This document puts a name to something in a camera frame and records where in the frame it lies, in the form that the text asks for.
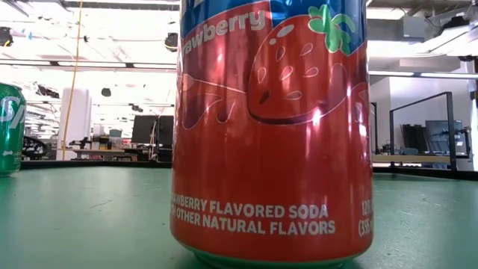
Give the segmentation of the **red Fanta strawberry can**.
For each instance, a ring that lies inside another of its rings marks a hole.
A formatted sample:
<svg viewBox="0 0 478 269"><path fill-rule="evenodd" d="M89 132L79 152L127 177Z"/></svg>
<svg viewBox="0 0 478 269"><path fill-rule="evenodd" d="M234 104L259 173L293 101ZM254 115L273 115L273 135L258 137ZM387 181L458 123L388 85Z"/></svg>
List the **red Fanta strawberry can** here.
<svg viewBox="0 0 478 269"><path fill-rule="evenodd" d="M373 240L365 0L181 0L170 228L224 268Z"/></svg>

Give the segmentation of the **green Sprite can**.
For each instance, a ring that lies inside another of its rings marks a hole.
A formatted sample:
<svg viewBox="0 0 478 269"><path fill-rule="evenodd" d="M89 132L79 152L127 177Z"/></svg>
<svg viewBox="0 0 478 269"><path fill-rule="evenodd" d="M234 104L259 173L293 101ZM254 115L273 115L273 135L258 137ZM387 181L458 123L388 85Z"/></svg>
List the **green Sprite can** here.
<svg viewBox="0 0 478 269"><path fill-rule="evenodd" d="M8 177L20 168L25 112L22 89L0 83L0 178Z"/></svg>

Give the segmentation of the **wooden shelf board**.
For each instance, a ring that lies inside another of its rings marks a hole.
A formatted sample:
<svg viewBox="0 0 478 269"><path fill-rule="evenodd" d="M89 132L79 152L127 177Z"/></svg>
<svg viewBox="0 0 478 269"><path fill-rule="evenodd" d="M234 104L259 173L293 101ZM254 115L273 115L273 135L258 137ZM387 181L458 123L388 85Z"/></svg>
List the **wooden shelf board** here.
<svg viewBox="0 0 478 269"><path fill-rule="evenodd" d="M447 107L447 126L448 126L448 141L450 151L445 155L396 155L394 148L394 113L398 110L402 110L419 103L438 98L439 96L445 96L446 98L446 107ZM376 163L391 163L391 166L394 166L394 163L446 163L450 165L452 171L457 171L457 160L459 158L464 158L464 155L457 155L456 153L456 144L455 140L455 129L454 129L454 113L453 113L453 93L452 92L443 92L439 93L425 99L420 99L418 101L409 103L407 105L400 106L398 108L391 109L389 111L389 127L390 127L390 142L391 142L391 152L389 155L372 155L373 162Z"/></svg>

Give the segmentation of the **black monitor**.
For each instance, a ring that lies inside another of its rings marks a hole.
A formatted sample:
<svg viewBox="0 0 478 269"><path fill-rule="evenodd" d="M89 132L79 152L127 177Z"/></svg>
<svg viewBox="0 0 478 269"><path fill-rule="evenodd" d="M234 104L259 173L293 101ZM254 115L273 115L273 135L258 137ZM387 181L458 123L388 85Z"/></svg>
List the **black monitor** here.
<svg viewBox="0 0 478 269"><path fill-rule="evenodd" d="M157 121L156 115L137 115L134 118L132 143L150 143L153 126Z"/></svg>
<svg viewBox="0 0 478 269"><path fill-rule="evenodd" d="M158 119L158 144L165 148L173 145L174 116L160 116Z"/></svg>

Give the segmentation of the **long ceiling light strip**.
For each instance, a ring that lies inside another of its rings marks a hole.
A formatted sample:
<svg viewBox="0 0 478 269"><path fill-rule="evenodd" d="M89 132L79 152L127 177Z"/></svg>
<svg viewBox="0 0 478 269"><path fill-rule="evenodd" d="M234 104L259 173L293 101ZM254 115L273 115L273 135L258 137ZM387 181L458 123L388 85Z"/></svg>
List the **long ceiling light strip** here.
<svg viewBox="0 0 478 269"><path fill-rule="evenodd" d="M58 61L59 66L62 67L87 67L87 68L126 68L125 63L110 63L110 62L73 62L73 61Z"/></svg>
<svg viewBox="0 0 478 269"><path fill-rule="evenodd" d="M18 60L18 59L0 59L0 65L18 65L18 66L50 66L50 61Z"/></svg>
<svg viewBox="0 0 478 269"><path fill-rule="evenodd" d="M175 64L132 64L134 68L138 69L160 69L160 70L176 70Z"/></svg>

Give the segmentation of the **wooden workbench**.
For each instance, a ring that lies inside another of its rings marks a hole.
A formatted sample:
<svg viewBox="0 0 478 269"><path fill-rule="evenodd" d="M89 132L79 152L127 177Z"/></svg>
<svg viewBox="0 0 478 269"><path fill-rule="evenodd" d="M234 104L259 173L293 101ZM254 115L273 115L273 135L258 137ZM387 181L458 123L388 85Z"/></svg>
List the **wooden workbench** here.
<svg viewBox="0 0 478 269"><path fill-rule="evenodd" d="M149 151L147 149L69 149L76 154L76 158L83 155L100 156L103 161L113 161L119 158L129 157L132 161L148 161Z"/></svg>

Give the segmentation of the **green table mat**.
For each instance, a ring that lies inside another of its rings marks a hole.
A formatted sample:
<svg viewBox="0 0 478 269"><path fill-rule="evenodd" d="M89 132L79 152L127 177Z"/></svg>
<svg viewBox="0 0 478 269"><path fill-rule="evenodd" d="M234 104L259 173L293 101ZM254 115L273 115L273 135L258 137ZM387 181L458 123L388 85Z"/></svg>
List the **green table mat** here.
<svg viewBox="0 0 478 269"><path fill-rule="evenodd" d="M211 269L170 234L168 169L0 178L0 269ZM478 182L377 174L374 239L344 269L478 269Z"/></svg>

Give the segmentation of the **black folded panels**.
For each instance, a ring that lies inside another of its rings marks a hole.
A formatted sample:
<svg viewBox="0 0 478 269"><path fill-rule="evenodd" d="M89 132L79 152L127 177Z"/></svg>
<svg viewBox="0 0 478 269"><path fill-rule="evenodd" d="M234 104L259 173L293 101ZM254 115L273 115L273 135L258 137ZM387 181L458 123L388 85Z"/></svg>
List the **black folded panels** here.
<svg viewBox="0 0 478 269"><path fill-rule="evenodd" d="M404 146L406 148L416 149L419 153L425 153L428 150L426 144L426 129L422 125L401 125Z"/></svg>

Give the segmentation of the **dark grey screen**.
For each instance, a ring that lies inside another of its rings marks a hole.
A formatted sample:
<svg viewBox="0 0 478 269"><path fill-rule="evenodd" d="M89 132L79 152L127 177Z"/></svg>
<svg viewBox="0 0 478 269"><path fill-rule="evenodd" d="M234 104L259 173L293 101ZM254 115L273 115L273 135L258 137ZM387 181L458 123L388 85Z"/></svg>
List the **dark grey screen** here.
<svg viewBox="0 0 478 269"><path fill-rule="evenodd" d="M450 152L449 128L447 120L427 120L426 144L430 152ZM463 125L461 120L454 121L456 148L464 146L465 136L461 133Z"/></svg>

